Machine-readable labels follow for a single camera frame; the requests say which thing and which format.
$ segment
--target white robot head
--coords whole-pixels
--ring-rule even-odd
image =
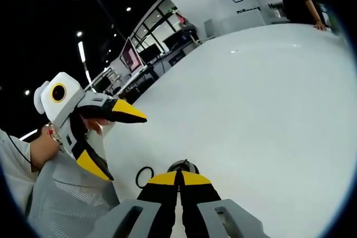
[[[60,72],[36,90],[34,103],[37,111],[46,113],[49,121],[59,128],[84,95],[85,91],[75,79]]]

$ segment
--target computer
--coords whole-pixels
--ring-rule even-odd
[[[156,57],[159,57],[161,54],[160,49],[157,47],[156,44],[153,44],[143,51],[139,53],[141,59],[146,63],[149,64],[150,61],[154,60]]]

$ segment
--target yellow beak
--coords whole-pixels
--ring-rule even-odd
[[[117,100],[112,108],[114,121],[122,123],[145,123],[146,115],[128,104],[125,100]]]

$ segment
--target white tabletop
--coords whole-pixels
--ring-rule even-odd
[[[331,32],[273,25],[208,41],[135,106],[148,123],[117,123],[104,141],[121,200],[138,196],[140,168],[158,174],[187,158],[268,236],[304,238],[318,237],[348,196],[357,75]]]

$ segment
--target person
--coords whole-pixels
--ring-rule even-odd
[[[286,17],[292,23],[314,25],[316,29],[326,31],[322,12],[313,0],[283,0],[283,3]]]
[[[110,124],[104,119],[83,120],[87,129],[94,130],[99,135],[102,134],[100,125]],[[38,137],[27,143],[9,136],[0,129],[1,166],[12,197],[23,213],[26,211],[38,171],[60,150],[59,143],[52,138],[47,126],[42,127],[38,132]]]

